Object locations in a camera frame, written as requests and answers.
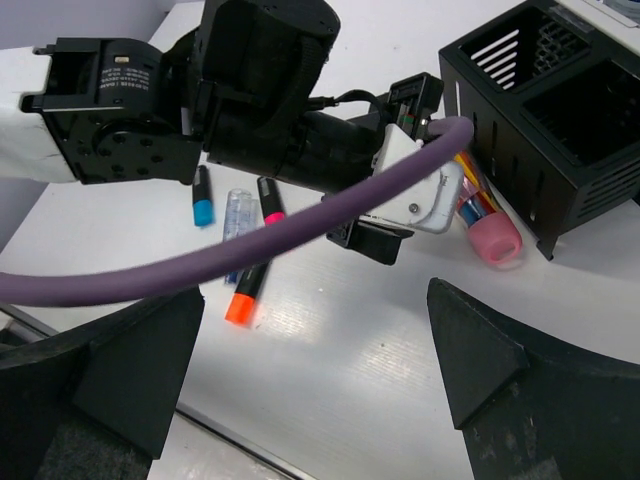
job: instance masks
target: colored pen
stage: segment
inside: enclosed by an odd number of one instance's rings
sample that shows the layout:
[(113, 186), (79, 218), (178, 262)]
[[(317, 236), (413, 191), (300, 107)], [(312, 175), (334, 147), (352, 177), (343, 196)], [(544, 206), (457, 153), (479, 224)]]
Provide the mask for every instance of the colored pen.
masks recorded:
[[(260, 177), (258, 179), (258, 193), (265, 225), (272, 225), (285, 218), (280, 192), (274, 180)], [(231, 305), (225, 315), (227, 321), (242, 326), (249, 324), (270, 263), (254, 265), (242, 274), (231, 300)]]
[(211, 195), (209, 169), (200, 165), (193, 179), (193, 223), (196, 227), (206, 227), (216, 222)]

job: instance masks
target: purple tube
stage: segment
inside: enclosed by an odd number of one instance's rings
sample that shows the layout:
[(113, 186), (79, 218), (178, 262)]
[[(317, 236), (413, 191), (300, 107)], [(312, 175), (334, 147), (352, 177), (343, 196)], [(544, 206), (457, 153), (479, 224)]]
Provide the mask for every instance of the purple tube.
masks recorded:
[(466, 118), (429, 126), (442, 135), (387, 171), (307, 210), (247, 235), (180, 257), (90, 275), (33, 277), (0, 273), (0, 302), (79, 307), (166, 295), (265, 262), (388, 202), (464, 150), (473, 135)]

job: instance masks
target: white table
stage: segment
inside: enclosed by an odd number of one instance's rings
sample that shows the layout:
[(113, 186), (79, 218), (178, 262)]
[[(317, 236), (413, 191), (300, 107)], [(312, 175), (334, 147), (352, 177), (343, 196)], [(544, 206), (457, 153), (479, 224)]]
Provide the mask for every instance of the white table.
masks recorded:
[[(439, 47), (512, 4), (330, 3), (343, 31), (320, 94), (381, 92), (419, 71), (437, 73)], [(156, 37), (185, 28), (199, 8), (177, 6)], [(0, 268), (112, 270), (218, 242), (227, 191), (255, 192), (255, 179), (219, 167), (212, 173), (219, 223), (204, 231), (193, 227), (190, 191), (178, 184), (52, 185), (0, 255)], [(290, 212), (319, 199), (282, 191)], [(471, 478), (429, 328), (430, 278), (563, 340), (640, 363), (640, 208), (625, 204), (563, 236), (553, 263), (518, 226), (526, 254), (503, 272), (481, 263), (458, 224), (405, 242), (392, 268), (316, 240), (275, 260), (251, 329), (223, 320), (232, 292), (221, 281), (202, 285), (206, 309), (181, 404), (322, 480)], [(64, 330), (116, 308), (26, 310)]]

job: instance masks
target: orange marker cap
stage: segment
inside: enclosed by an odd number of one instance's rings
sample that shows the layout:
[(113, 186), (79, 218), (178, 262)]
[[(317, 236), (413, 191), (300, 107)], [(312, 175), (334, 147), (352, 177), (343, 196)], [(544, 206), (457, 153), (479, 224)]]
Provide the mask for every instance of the orange marker cap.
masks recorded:
[(255, 298), (251, 298), (242, 293), (236, 293), (231, 300), (231, 305), (227, 310), (227, 314), (224, 318), (228, 322), (235, 323), (236, 325), (247, 326), (251, 320), (251, 313), (253, 312), (253, 306), (255, 305)]

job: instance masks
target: black metal organizer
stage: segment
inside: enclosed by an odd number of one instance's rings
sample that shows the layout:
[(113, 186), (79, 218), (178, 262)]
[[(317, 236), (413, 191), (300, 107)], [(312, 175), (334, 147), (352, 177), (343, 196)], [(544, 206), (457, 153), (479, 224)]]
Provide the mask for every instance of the black metal organizer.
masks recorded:
[(558, 237), (640, 191), (640, 59), (566, 8), (529, 0), (440, 52), (447, 115), (553, 259)]

